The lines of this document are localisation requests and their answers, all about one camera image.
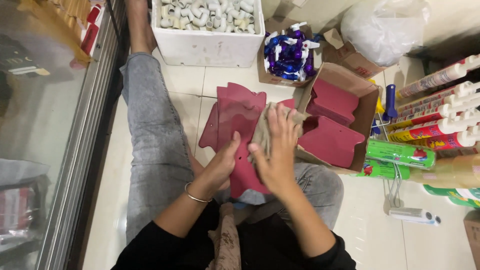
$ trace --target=tiled floor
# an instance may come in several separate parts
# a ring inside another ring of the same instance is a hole
[[[195,157],[206,165],[215,154],[210,147],[198,147],[213,103],[216,87],[228,82],[251,91],[267,93],[267,101],[298,98],[302,90],[261,84],[257,67],[216,68],[167,66],[161,60],[163,76],[172,102],[179,111]],[[399,65],[373,79],[382,87],[395,83],[401,87],[423,76],[421,64],[403,58]],[[118,103],[107,160],[100,183],[99,197],[83,269],[109,269],[125,245],[125,216],[128,198],[132,147],[127,126],[126,105]],[[401,200],[407,207],[425,208],[442,217],[439,227],[393,219],[385,213],[388,182],[374,178],[342,175],[345,196],[334,231],[345,239],[347,251],[357,261],[358,270],[447,270],[474,269],[463,217],[469,210],[433,197],[417,183],[405,182]]]

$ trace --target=bare foot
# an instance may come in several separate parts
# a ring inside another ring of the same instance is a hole
[[[147,0],[126,0],[130,46],[132,53],[152,53],[156,48],[153,30],[148,23]]]

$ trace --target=gray jeans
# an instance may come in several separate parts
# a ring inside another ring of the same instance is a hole
[[[193,180],[193,172],[187,138],[157,59],[146,53],[135,53],[120,70],[133,145],[127,207],[129,243],[183,192],[185,184]],[[324,166],[297,163],[295,176],[317,213],[333,229],[343,199],[343,184],[338,175]],[[216,199],[222,203],[228,197],[229,190],[218,194]],[[240,201],[259,205],[247,222],[259,221],[273,213],[289,220],[282,204],[272,195],[248,190]]]

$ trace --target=silver bangle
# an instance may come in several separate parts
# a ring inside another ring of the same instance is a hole
[[[185,193],[187,194],[188,197],[190,197],[191,199],[194,199],[194,200],[196,200],[196,201],[198,201],[198,202],[206,202],[206,203],[209,203],[209,202],[211,202],[211,201],[213,200],[213,198],[212,198],[212,199],[210,199],[209,201],[202,201],[202,200],[197,199],[197,198],[193,197],[192,195],[190,195],[190,193],[188,193],[188,191],[187,191],[187,187],[188,187],[188,185],[190,185],[190,184],[191,184],[191,182],[190,182],[190,183],[187,183],[187,184],[185,185]]]

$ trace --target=plastic bag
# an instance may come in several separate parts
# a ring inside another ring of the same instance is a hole
[[[423,43],[423,27],[430,17],[425,0],[366,0],[345,13],[340,30],[365,58],[391,66],[413,46]]]

